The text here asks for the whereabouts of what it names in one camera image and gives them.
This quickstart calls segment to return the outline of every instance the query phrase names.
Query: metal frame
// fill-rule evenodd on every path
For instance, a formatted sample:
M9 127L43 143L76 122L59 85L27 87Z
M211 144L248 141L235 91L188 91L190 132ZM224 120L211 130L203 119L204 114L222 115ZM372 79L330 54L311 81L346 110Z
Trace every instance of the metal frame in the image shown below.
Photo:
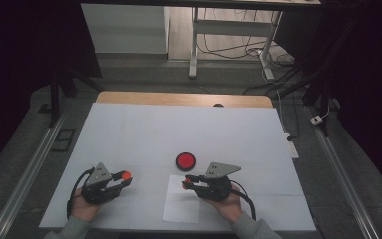
M311 112L311 109L312 107L305 107L305 110L307 111L309 117L313 118L314 114ZM354 216L358 221L359 228L364 234L364 237L366 239L379 239L380 237L377 233L377 230L375 229L374 223L370 215L368 214L364 203L362 203L361 199L356 193L355 187L353 186L352 181L350 180L349 175L347 174L330 139L324 136L319 127L315 128L315 133L330 162L331 168L334 171L334 174L340 184L343 194L346 197L346 201L353 210Z
M171 6L171 7L201 7L224 9L249 9L267 11L300 11L326 12L341 8L338 4L327 4L320 0L320 4L252 1L252 0L81 0L81 3L136 5L136 6Z
M49 128L43 136L39 146L34 152L29 164L23 172L20 180L12 191L11 196L8 198L4 208L0 214L0 239L5 238L14 222L18 211L21 208L49 150L54 142L59 129L67 117L67 112L70 110L73 99L65 99L62 105L61 117L55 122L53 128Z
M278 26L281 12L274 12L271 23L259 22L235 22L235 21L220 21L220 20L198 20L198 8L194 8L193 14L193 36L190 57L190 70L188 77L195 79L197 77L197 35L230 35L230 36L254 36L266 37L266 42L262 51L258 51L259 59L263 67L263 72L267 80L274 78L272 70L269 66L267 55L269 48L275 35Z

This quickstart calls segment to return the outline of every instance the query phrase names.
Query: red circular object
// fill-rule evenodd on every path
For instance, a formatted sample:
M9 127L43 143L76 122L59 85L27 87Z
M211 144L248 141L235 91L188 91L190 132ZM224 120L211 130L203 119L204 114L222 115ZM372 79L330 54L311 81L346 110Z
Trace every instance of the red circular object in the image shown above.
M195 156L190 152L182 152L176 157L176 166L182 171L189 171L194 168Z

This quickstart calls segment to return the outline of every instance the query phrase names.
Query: human hand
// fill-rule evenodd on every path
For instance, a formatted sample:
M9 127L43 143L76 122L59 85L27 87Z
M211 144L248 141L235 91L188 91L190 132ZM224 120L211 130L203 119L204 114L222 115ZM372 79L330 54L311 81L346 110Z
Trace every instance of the human hand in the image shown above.
M232 184L232 189L240 191L240 189L234 184ZM241 210L240 197L234 193L229 193L229 196L220 202L208 199L203 200L212 205L218 211L218 213L231 225L234 224L243 213Z
M92 222L93 219L95 219L98 211L101 209L102 205L93 205L87 203L81 196L81 192L82 189L77 188L73 198L73 207L71 209L71 215L85 222Z

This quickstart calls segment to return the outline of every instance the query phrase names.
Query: white wall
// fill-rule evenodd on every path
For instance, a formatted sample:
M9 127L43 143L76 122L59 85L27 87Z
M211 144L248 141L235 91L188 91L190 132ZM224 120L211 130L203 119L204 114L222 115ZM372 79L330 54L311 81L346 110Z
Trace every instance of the white wall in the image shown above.
M167 7L82 4L82 9L97 53L167 53Z

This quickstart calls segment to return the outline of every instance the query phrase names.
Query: sleeve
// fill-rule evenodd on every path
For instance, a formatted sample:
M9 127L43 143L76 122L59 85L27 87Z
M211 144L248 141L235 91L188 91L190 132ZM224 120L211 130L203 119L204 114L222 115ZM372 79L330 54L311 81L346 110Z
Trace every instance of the sleeve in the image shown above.
M89 228L89 223L77 217L70 216L61 232L49 232L44 239L84 239L86 238Z
M260 219L256 222L245 212L231 226L231 229L240 239L281 239L265 220Z

